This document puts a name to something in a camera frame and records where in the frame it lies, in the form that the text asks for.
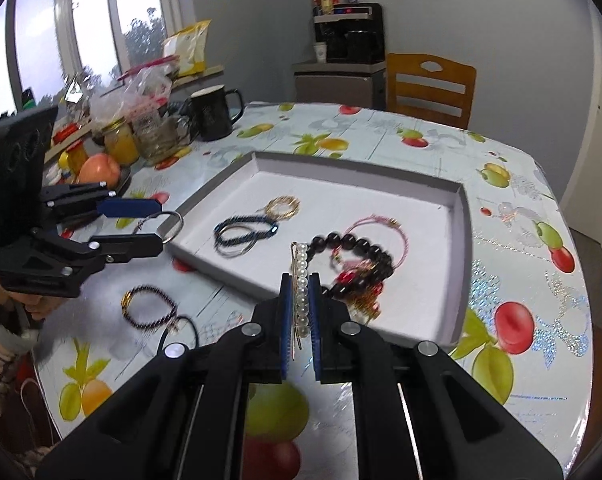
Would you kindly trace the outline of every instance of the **fruit print tablecloth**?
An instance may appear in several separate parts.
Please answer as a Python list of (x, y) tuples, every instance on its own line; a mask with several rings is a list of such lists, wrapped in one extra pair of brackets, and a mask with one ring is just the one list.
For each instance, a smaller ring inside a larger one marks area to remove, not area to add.
[[(194, 142), (169, 163), (136, 171), (127, 195), (155, 196), (164, 209), (174, 209), (252, 150), (364, 160), (464, 184), (472, 214), (473, 277), (464, 334), (452, 356), (567, 473), (587, 420), (592, 330), (574, 243), (535, 161), (483, 135), (388, 112), (252, 104), (232, 135)], [(126, 219), (101, 217), (65, 235), (85, 241), (95, 234), (128, 233), (132, 227)], [(418, 262), (408, 256), (406, 265)], [(179, 311), (195, 320), (202, 344), (248, 320), (254, 305), (166, 253), (92, 276), (81, 298), (47, 320), (36, 352), (46, 400), (62, 436), (155, 354), (160, 333), (143, 335), (120, 314), (123, 293), (142, 283), (159, 285), (174, 298)], [(140, 320), (156, 318), (162, 308), (142, 298), (134, 307)], [(194, 340), (186, 326), (171, 339)], [(310, 421), (296, 439), (302, 452), (298, 478), (356, 478), (350, 388), (317, 386), (306, 373), (309, 359), (303, 354), (291, 370), (292, 382), (310, 405)]]

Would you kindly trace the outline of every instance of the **human hand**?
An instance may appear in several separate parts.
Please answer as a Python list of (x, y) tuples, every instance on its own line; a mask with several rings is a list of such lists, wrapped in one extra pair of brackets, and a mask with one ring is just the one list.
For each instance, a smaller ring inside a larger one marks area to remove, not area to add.
[(25, 310), (31, 315), (35, 321), (44, 319), (52, 314), (60, 304), (65, 301), (65, 298), (54, 298), (51, 296), (38, 296), (36, 294), (21, 294), (20, 292), (9, 292), (5, 290), (0, 283), (0, 305), (6, 308), (11, 308), (9, 299), (22, 303)]

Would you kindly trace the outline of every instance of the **wooden chair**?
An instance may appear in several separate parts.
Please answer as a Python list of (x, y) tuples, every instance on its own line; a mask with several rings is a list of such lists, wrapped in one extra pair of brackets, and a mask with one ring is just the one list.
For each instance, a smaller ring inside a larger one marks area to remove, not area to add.
[[(438, 64), (441, 70), (433, 72), (424, 68), (423, 64), (428, 61)], [(475, 95), (476, 69), (474, 67), (430, 54), (387, 54), (385, 62), (387, 65), (387, 110), (389, 112), (447, 124), (456, 128), (466, 129), (468, 127), (472, 99)], [(459, 93), (434, 86), (406, 83), (396, 79), (398, 74), (457, 83), (463, 85), (465, 89), (463, 93)], [(397, 96), (460, 108), (461, 116), (456, 117), (436, 110), (399, 104)]]

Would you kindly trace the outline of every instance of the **black coffee maker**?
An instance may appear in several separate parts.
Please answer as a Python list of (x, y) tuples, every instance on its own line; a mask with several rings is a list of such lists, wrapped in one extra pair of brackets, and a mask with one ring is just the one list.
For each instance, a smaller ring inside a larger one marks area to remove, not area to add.
[(315, 7), (315, 38), (328, 47), (328, 63), (385, 61), (383, 10), (379, 4), (337, 4), (333, 14)]

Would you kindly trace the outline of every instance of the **silver screw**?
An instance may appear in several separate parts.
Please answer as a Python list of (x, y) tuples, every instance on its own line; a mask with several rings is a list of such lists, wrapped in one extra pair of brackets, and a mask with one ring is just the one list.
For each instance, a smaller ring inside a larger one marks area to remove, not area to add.
[(341, 331), (346, 335), (357, 335), (361, 332), (361, 326), (354, 321), (346, 321), (342, 324)]
[(181, 357), (183, 354), (185, 354), (185, 345), (183, 343), (169, 344), (165, 347), (163, 353), (172, 359), (176, 359), (177, 357)]
[(241, 327), (241, 332), (243, 332), (243, 335), (254, 337), (261, 333), (261, 326), (258, 323), (246, 323)]
[(427, 355), (428, 357), (432, 357), (439, 351), (439, 347), (436, 343), (432, 341), (421, 341), (417, 345), (417, 350), (421, 352), (423, 355)]

